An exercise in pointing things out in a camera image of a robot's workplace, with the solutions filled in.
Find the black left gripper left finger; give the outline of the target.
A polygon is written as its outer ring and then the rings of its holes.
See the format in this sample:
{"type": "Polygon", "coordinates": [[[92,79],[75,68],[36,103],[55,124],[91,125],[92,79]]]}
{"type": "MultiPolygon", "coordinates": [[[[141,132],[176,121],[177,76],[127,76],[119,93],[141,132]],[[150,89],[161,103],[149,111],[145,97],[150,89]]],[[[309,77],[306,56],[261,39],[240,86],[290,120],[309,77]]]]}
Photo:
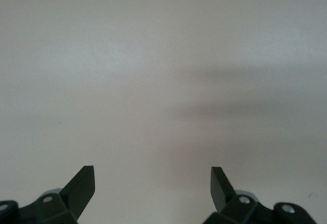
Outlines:
{"type": "Polygon", "coordinates": [[[27,206],[1,201],[1,223],[77,223],[94,193],[94,167],[83,166],[63,188],[44,192],[27,206]]]}

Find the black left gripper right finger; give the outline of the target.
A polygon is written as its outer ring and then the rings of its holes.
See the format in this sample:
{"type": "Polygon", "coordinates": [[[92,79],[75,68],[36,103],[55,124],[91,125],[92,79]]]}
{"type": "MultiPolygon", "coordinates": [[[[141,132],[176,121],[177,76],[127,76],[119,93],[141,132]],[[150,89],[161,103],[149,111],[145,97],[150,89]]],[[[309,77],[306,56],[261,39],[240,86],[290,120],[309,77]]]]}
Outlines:
{"type": "Polygon", "coordinates": [[[234,190],[221,167],[211,168],[211,196],[216,208],[204,223],[315,223],[294,203],[279,202],[269,209],[251,192],[234,190]]]}

